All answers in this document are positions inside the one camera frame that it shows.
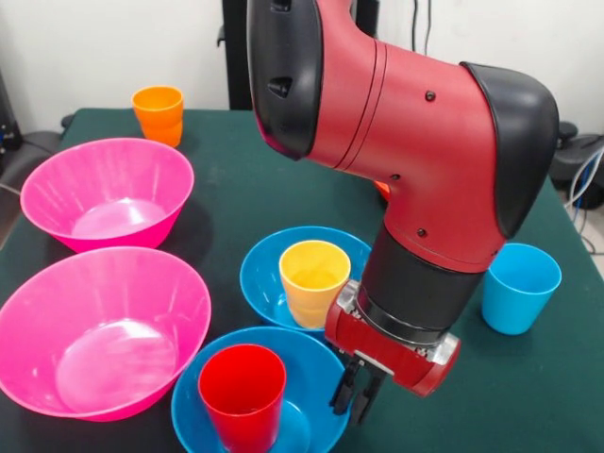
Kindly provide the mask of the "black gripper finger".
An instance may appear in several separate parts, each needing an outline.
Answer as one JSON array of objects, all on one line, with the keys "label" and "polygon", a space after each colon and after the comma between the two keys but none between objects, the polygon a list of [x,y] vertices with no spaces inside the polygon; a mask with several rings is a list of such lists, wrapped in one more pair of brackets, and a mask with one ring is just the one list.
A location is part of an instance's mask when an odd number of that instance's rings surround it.
[{"label": "black gripper finger", "polygon": [[355,380],[359,371],[359,362],[350,361],[341,376],[338,386],[330,400],[329,406],[336,415],[344,414],[349,407],[355,391]]},{"label": "black gripper finger", "polygon": [[383,373],[373,373],[364,389],[357,394],[351,409],[350,423],[352,425],[360,425],[364,422],[368,415],[380,387],[383,383]]}]

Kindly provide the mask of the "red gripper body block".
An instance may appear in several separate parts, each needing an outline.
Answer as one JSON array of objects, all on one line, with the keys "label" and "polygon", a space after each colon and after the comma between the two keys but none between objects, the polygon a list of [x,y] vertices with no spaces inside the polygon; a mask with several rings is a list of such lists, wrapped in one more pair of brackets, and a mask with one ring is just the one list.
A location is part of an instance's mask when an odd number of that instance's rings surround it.
[{"label": "red gripper body block", "polygon": [[448,333],[424,352],[387,337],[353,311],[352,294],[340,294],[327,312],[326,337],[352,357],[393,377],[394,383],[419,396],[434,392],[445,380],[461,352],[461,340]]}]

